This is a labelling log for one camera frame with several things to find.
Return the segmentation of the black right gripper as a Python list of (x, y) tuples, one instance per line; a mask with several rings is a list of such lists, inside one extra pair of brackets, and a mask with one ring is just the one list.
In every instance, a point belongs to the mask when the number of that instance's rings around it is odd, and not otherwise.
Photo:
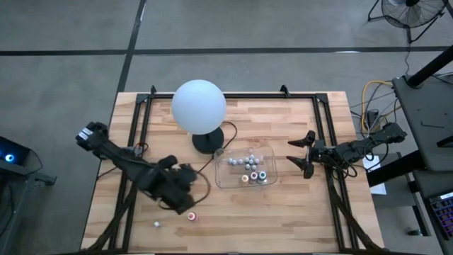
[(326, 146), (324, 140), (315, 139), (316, 133), (313, 130), (310, 130), (304, 138), (288, 142), (289, 145), (295, 147), (311, 147), (309, 152), (309, 160), (286, 156), (288, 160), (290, 160), (293, 164), (300, 168), (305, 179), (310, 179), (314, 174), (314, 165), (312, 163), (336, 163), (336, 146)]

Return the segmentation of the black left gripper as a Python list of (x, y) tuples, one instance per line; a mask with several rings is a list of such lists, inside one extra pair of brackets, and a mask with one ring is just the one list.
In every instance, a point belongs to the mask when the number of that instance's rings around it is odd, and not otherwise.
[(190, 164), (180, 164), (179, 168), (158, 168), (156, 183), (151, 187), (150, 197), (165, 203), (178, 203), (176, 213), (183, 214), (196, 205), (189, 194), (192, 182), (197, 174)]

